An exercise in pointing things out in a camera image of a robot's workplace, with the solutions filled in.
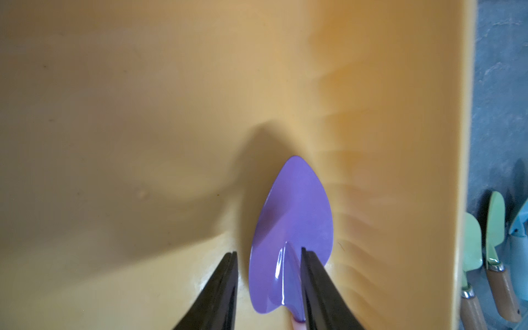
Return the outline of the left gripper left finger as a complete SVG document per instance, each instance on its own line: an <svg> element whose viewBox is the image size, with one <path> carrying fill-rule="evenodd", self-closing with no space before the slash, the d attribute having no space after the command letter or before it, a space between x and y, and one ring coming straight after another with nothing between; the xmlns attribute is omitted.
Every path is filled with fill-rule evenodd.
<svg viewBox="0 0 528 330"><path fill-rule="evenodd" d="M239 281L236 252L224 255L191 308L174 330L235 328Z"/></svg>

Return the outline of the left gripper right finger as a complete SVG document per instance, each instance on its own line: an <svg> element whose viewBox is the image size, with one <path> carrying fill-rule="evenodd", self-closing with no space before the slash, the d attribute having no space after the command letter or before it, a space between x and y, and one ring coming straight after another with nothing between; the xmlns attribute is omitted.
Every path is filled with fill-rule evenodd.
<svg viewBox="0 0 528 330"><path fill-rule="evenodd" d="M363 330L316 253L301 250L301 288L308 329Z"/></svg>

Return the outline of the purple shovel pink handle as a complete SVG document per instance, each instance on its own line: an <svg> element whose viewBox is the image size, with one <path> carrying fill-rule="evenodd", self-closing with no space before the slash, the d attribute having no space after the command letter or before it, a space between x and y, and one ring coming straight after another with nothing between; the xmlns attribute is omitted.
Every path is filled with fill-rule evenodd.
<svg viewBox="0 0 528 330"><path fill-rule="evenodd" d="M284 306L295 321L305 322L301 251L315 252L326 264L333 245L326 191L311 166L292 156L272 184L252 240L248 281L254 310L268 314Z"/></svg>

